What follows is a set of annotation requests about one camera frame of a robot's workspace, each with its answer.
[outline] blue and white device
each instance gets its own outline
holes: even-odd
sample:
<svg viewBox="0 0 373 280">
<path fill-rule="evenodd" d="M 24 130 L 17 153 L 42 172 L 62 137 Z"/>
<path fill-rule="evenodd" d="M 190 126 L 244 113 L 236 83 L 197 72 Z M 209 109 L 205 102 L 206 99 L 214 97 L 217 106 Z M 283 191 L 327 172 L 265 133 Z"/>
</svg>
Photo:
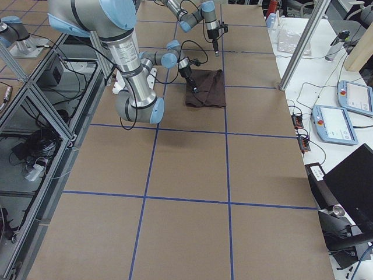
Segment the blue and white device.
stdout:
<svg viewBox="0 0 373 280">
<path fill-rule="evenodd" d="M 315 105 L 312 118 L 321 140 L 328 143 L 357 145 L 358 140 L 345 108 Z"/>
<path fill-rule="evenodd" d="M 370 86 L 342 80 L 337 95 L 339 104 L 348 111 L 373 116 L 373 90 Z"/>
</svg>

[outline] red object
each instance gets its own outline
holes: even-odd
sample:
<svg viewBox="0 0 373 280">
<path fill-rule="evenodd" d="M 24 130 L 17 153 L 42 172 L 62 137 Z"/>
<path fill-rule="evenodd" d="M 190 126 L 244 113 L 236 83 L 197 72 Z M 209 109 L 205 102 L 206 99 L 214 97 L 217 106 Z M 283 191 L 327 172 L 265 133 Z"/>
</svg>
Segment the red object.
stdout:
<svg viewBox="0 0 373 280">
<path fill-rule="evenodd" d="M 269 3 L 269 7 L 268 7 L 268 10 L 267 10 L 267 14 L 266 14 L 266 18 L 268 18 L 268 16 L 271 14 L 271 13 L 275 13 L 276 9 L 277 9 L 277 4 L 279 2 L 276 1 L 276 0 L 270 0 L 270 3 Z"/>
</svg>

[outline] black monitor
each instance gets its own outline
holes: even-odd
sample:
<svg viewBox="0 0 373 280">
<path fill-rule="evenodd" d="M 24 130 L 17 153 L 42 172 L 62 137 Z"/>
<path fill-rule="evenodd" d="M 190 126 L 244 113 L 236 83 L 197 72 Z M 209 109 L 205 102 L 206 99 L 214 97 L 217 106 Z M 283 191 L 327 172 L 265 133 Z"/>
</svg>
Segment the black monitor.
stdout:
<svg viewBox="0 0 373 280">
<path fill-rule="evenodd" d="M 360 230 L 373 232 L 373 150 L 361 145 L 324 181 Z"/>
</svg>

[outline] dark cloth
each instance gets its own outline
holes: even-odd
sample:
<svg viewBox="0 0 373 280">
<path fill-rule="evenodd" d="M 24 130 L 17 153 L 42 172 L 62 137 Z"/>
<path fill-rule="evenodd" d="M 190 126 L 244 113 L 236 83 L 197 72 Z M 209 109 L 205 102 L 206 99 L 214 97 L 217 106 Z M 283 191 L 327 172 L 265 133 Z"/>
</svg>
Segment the dark cloth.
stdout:
<svg viewBox="0 0 373 280">
<path fill-rule="evenodd" d="M 192 78 L 197 84 L 198 91 L 193 92 L 187 85 L 185 105 L 190 107 L 218 107 L 226 106 L 226 91 L 224 88 L 224 74 L 217 71 L 194 69 Z"/>
</svg>

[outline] blue cable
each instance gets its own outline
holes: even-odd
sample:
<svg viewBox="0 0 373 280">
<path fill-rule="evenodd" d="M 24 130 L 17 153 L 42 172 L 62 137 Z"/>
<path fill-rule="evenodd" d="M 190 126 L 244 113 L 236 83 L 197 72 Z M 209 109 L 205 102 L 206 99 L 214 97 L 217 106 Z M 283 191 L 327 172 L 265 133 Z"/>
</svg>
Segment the blue cable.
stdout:
<svg viewBox="0 0 373 280">
<path fill-rule="evenodd" d="M 372 249 L 372 248 L 373 248 L 373 244 L 370 245 L 370 246 L 365 250 L 364 254 L 361 256 L 361 258 L 360 258 L 360 260 L 359 260 L 359 262 L 358 262 L 358 264 L 357 264 L 357 266 L 356 266 L 356 269 L 355 269 L 355 271 L 354 271 L 354 274 L 353 274 L 352 277 L 351 277 L 351 280 L 354 280 L 355 274 L 356 274 L 356 272 L 357 272 L 357 270 L 358 270 L 358 268 L 359 268 L 361 262 L 363 261 L 365 255 L 366 255 L 366 254 L 369 252 L 369 250 Z"/>
</svg>

